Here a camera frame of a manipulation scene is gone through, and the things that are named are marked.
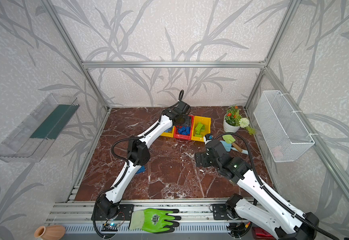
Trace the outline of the green lego brick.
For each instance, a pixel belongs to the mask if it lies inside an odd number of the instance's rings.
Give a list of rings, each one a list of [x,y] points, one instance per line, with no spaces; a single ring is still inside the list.
[[[206,130],[206,126],[202,124],[201,122],[198,122],[195,129],[194,129],[194,136],[197,138],[203,137],[203,132]]]

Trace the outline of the light blue lego front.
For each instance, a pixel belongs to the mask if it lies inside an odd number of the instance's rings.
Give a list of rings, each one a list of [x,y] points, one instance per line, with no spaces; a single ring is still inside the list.
[[[166,132],[166,133],[172,133],[172,130],[173,130],[173,127],[168,128],[165,132]]]

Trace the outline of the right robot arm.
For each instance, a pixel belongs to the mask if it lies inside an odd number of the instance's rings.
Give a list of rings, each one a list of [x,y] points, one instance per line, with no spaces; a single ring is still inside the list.
[[[254,163],[240,157],[232,157],[221,141],[210,134],[204,138],[206,151],[197,153],[198,167],[214,167],[231,183],[245,190],[257,207],[238,194],[226,202],[227,213],[232,219],[246,219],[265,230],[277,240],[313,240],[318,233],[335,240],[337,237],[319,227],[319,219],[312,213],[304,213],[281,197],[257,174]]]

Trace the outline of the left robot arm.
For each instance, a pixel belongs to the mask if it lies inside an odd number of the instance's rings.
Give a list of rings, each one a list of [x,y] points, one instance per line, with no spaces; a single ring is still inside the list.
[[[173,106],[164,109],[159,118],[146,131],[136,137],[117,141],[111,147],[111,154],[124,161],[123,168],[112,186],[98,194],[91,220],[109,220],[117,216],[118,206],[123,194],[136,172],[150,160],[149,147],[167,129],[181,125],[189,115],[191,107],[179,100]],[[114,148],[117,144],[128,142],[126,157],[117,155]]]

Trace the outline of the dark blue lego brick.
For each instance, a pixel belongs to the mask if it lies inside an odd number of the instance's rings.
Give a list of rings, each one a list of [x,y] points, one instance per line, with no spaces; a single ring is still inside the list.
[[[190,133],[191,133],[191,128],[190,127],[177,126],[177,134],[178,135],[189,136]]]

